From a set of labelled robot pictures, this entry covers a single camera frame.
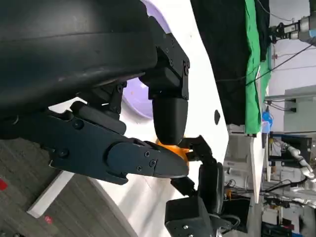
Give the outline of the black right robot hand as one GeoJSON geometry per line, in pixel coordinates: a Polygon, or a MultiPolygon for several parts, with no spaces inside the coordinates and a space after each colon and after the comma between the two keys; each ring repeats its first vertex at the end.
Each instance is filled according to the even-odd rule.
{"type": "Polygon", "coordinates": [[[198,171],[198,188],[189,177],[171,179],[171,185],[184,196],[199,196],[208,213],[220,215],[224,202],[224,170],[212,154],[212,150],[200,135],[196,138],[184,138],[180,148],[189,149],[188,161],[201,161],[198,171]]]}

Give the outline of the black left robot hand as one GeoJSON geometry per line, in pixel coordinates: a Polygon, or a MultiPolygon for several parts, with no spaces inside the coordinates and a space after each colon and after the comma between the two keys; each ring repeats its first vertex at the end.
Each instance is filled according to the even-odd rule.
{"type": "Polygon", "coordinates": [[[38,143],[56,169],[123,185],[188,175],[190,61],[139,0],[3,0],[0,136],[38,143]],[[149,89],[160,144],[125,136],[123,90],[149,89]]]}

